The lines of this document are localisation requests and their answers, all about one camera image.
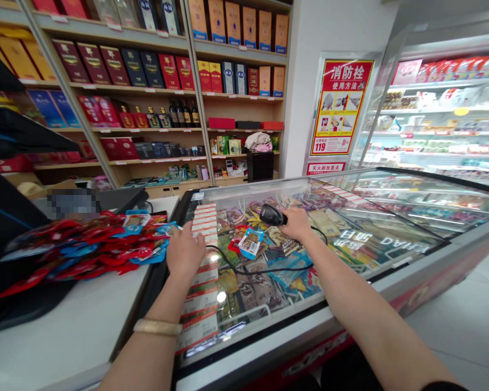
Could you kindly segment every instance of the red gift box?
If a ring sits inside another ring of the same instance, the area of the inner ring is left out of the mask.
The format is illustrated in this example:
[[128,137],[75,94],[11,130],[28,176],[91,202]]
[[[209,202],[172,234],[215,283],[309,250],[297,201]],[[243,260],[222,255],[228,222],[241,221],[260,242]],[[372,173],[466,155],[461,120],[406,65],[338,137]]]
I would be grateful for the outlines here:
[[235,129],[234,118],[209,118],[208,126],[212,129]]

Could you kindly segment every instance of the black box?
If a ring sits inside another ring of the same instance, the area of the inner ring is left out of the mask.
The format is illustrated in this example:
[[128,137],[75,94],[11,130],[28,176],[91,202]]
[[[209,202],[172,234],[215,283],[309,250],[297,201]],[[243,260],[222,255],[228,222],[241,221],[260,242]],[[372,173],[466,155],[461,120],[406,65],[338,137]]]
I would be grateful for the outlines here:
[[148,85],[154,88],[166,88],[156,55],[150,52],[140,52],[140,56],[145,75],[147,76]]
[[261,129],[261,123],[258,121],[236,121],[236,129]]
[[125,61],[125,65],[127,66],[130,83],[134,87],[148,87],[147,78],[145,77],[145,71],[143,70],[138,51],[121,49],[121,54],[123,56],[123,61]]
[[134,146],[136,147],[137,155],[141,160],[154,159],[156,157],[156,154],[154,153],[154,148],[152,148],[152,143],[134,143]]

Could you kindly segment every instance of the red packaging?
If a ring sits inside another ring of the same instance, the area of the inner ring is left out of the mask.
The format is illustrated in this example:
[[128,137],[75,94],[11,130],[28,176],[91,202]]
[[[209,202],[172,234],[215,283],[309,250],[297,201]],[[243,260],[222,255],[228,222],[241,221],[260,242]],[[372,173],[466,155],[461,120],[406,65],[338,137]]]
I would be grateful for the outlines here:
[[113,128],[121,128],[120,119],[109,97],[94,97],[94,99],[102,109],[105,124]]
[[105,65],[103,65],[102,55],[98,47],[79,42],[77,45],[92,82],[95,84],[110,84],[110,78]]
[[0,173],[32,172],[31,162],[23,155],[18,154],[11,159],[0,159]]
[[158,54],[158,56],[166,87],[170,90],[180,90],[181,86],[178,73],[175,70],[174,56],[168,54]]
[[69,16],[89,19],[88,10],[83,5],[83,0],[61,0],[61,2]]
[[209,118],[208,126],[212,129],[235,129],[233,118]]
[[283,121],[264,121],[261,122],[261,129],[263,130],[283,130]]
[[123,64],[119,49],[100,46],[99,50],[102,52],[112,83],[114,83],[114,85],[130,86],[127,70]]
[[102,108],[96,102],[94,97],[79,96],[81,106],[87,115],[87,119],[92,126],[96,128],[106,128],[105,120],[102,115]]
[[119,147],[119,141],[115,137],[102,137],[99,139],[109,160],[121,160],[123,155]]
[[195,91],[194,77],[192,75],[192,66],[188,57],[178,57],[175,60],[178,63],[179,79],[181,88],[185,91]]

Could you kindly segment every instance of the shelf label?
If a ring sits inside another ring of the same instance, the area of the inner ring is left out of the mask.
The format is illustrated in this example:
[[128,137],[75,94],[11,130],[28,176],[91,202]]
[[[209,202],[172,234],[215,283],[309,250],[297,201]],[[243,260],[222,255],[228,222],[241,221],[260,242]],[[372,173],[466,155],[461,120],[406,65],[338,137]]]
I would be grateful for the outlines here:
[[63,15],[51,15],[51,19],[58,23],[69,23],[69,20]]
[[119,24],[107,23],[107,27],[114,31],[123,31]]

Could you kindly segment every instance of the small bottle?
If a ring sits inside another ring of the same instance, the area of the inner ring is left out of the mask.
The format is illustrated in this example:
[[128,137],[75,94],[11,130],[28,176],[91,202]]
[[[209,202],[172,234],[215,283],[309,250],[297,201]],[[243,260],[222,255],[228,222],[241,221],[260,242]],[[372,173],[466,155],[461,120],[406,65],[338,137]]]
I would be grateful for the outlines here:
[[133,113],[136,126],[138,128],[148,128],[147,115],[142,113],[139,106],[136,106],[136,112]]
[[121,118],[121,124],[124,128],[135,128],[136,123],[134,122],[134,117],[131,113],[127,112],[125,106],[121,106],[121,113],[118,113]]
[[154,109],[151,107],[148,108],[147,119],[151,128],[161,128],[158,115],[154,113]]
[[199,120],[199,112],[197,111],[195,100],[192,102],[192,123],[194,128],[201,127],[201,121]]
[[177,109],[174,107],[174,102],[170,100],[170,107],[168,108],[170,112],[170,119],[172,120],[172,127],[174,128],[179,128],[179,121],[178,121],[178,112]]
[[159,122],[161,124],[162,128],[171,128],[172,127],[172,120],[170,119],[170,116],[165,112],[165,108],[160,108],[161,114],[159,114]]

